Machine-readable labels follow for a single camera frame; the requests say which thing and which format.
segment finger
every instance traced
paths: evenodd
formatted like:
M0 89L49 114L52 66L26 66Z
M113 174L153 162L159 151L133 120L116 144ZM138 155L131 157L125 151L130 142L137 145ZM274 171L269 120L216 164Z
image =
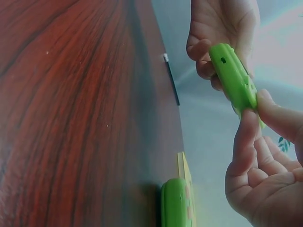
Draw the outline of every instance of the finger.
M248 173L248 183L252 188L257 187L260 183L262 183L266 178L268 178L267 173L265 173L261 169L251 168Z
M211 61L197 61L196 62L197 73L203 79L209 80L214 74L214 66Z
M302 165L303 113L276 105L266 90L258 92L258 112L266 125L295 144L297 158Z
M257 158L256 150L248 147L243 154L234 159L227 168L225 178L225 194L230 205L240 212L241 201L251 192L247 172Z
M269 176L287 172L287 169L281 163L274 160L263 137L256 140L254 145L257 151L259 169L263 170Z
M277 162L281 163L288 171L302 167L297 160L291 160L280 148L272 141L270 137L264 137L268 148Z
M217 91L223 91L223 87L221 84L221 81L219 80L218 76L215 75L210 79L210 83L213 87L213 89L217 90Z
M188 56L194 61L200 61L208 53L212 43L208 39L203 39L197 44L187 47Z
M258 116L250 110L245 110L234 139L233 158L241 156L247 148L253 148L255 140L260 136Z

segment green plastic object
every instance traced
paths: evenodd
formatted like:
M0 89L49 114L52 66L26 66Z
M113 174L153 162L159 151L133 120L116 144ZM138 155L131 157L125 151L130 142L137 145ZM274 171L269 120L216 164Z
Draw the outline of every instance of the green plastic object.
M192 227L193 201L183 178L167 181L161 189L162 227Z
M257 113L257 89L234 49L229 44L217 44L210 49L209 56L239 118L245 109Z

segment fingernail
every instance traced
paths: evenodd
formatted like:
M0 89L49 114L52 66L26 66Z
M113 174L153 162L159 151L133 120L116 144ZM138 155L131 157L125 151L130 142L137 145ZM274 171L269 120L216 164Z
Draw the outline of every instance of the fingernail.
M268 101L274 103L273 98L271 97L270 93L266 89L262 89L259 91L259 97L263 99L267 99Z

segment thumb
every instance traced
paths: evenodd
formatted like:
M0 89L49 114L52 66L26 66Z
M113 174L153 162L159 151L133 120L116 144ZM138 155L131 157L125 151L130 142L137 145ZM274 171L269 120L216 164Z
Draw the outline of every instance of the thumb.
M278 106L266 90L258 92L258 112L267 126L294 143L297 158L303 165L303 112Z

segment wooden table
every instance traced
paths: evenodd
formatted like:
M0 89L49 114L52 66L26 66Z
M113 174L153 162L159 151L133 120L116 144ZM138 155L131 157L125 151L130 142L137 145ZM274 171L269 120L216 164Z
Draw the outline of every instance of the wooden table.
M180 119L150 0L0 2L0 227L157 226Z

